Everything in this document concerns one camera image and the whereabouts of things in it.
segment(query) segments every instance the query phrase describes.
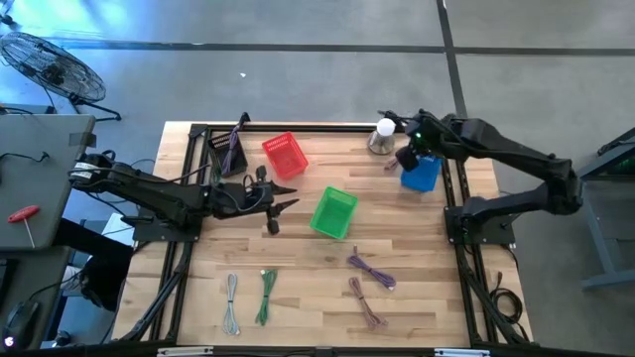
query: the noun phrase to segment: metal bracket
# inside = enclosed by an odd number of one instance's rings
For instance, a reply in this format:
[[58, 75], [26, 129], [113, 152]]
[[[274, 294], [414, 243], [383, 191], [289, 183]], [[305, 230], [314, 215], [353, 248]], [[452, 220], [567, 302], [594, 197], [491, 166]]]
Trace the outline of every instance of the metal bracket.
[[157, 357], [212, 356], [214, 346], [160, 348]]
[[444, 209], [445, 229], [449, 244], [505, 244], [516, 243], [514, 232], [511, 229], [511, 216], [493, 217], [487, 220], [479, 229], [471, 231], [460, 222], [463, 207], [446, 207]]
[[[141, 208], [139, 210], [139, 216], [152, 217], [153, 215], [154, 213], [148, 209]], [[201, 226], [202, 218], [197, 219], [187, 230], [180, 230], [166, 226], [157, 217], [154, 217], [152, 222], [137, 223], [135, 230], [138, 232], [133, 238], [137, 241], [148, 242], [195, 242], [198, 240]]]
[[471, 350], [457, 348], [436, 348], [436, 357], [489, 357], [487, 350]]

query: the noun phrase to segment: fan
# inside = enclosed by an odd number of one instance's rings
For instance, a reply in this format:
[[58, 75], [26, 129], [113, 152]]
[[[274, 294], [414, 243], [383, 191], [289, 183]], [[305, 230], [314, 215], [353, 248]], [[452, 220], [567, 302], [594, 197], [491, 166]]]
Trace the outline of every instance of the fan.
[[61, 48], [29, 34], [12, 32], [0, 39], [0, 54], [44, 89], [68, 98], [77, 114], [76, 105], [88, 105], [115, 115], [97, 121], [121, 120], [116, 111], [94, 104], [106, 96], [99, 75]]

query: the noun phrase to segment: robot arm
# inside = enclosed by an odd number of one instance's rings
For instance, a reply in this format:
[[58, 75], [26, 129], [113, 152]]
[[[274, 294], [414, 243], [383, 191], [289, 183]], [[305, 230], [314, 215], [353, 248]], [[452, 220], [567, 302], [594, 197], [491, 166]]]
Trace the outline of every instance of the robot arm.
[[255, 180], [247, 176], [251, 179], [249, 185], [233, 182], [181, 185], [175, 183], [178, 178], [166, 180], [143, 173], [115, 162], [113, 152], [104, 152], [83, 155], [69, 174], [72, 188], [118, 195], [154, 212], [154, 218], [165, 225], [182, 230], [210, 215], [225, 219], [265, 212], [267, 227], [271, 234], [276, 234], [279, 231], [276, 218], [283, 209], [298, 201], [293, 199], [274, 205], [274, 195], [296, 190], [265, 181], [265, 167], [256, 170]]
[[419, 164], [418, 155], [461, 162], [469, 157], [490, 158], [544, 181], [526, 192], [468, 199], [459, 219], [471, 229], [495, 216], [534, 210], [573, 214], [581, 207], [580, 183], [569, 159], [558, 159], [509, 140], [482, 119], [457, 119], [450, 114], [439, 120], [423, 109], [413, 118], [399, 117], [391, 111], [382, 114], [405, 125], [410, 142], [396, 156], [406, 171]]

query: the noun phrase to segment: concrete floor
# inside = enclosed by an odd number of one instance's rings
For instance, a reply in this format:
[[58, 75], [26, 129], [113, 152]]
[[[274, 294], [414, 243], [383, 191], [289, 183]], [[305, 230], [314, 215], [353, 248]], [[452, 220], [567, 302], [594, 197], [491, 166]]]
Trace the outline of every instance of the concrete floor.
[[[434, 0], [15, 0], [38, 36], [125, 42], [442, 46]], [[635, 48], [629, 0], [445, 0], [454, 44], [502, 48]], [[7, 31], [0, 28], [0, 33]], [[96, 127], [98, 149], [154, 158], [168, 120], [368, 122], [377, 109], [454, 110], [445, 55], [69, 50], [103, 78], [120, 123]], [[577, 168], [633, 126], [635, 57], [458, 56], [470, 116]], [[0, 66], [0, 100], [46, 104], [44, 91]], [[60, 112], [70, 112], [56, 97]], [[496, 166], [501, 189], [536, 181]], [[70, 219], [108, 207], [74, 194]], [[582, 292], [600, 272], [580, 217], [528, 213], [514, 224], [534, 336], [544, 346], [635, 354], [635, 286]]]

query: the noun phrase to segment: white cable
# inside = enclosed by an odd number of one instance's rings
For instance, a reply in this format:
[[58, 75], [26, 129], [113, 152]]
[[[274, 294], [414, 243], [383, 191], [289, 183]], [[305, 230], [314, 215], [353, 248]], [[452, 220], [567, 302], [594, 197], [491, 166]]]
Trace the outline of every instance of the white cable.
[[227, 312], [225, 313], [225, 321], [222, 325], [222, 330], [226, 334], [240, 334], [240, 328], [234, 316], [234, 295], [236, 294], [237, 285], [238, 277], [236, 277], [235, 274], [227, 276]]

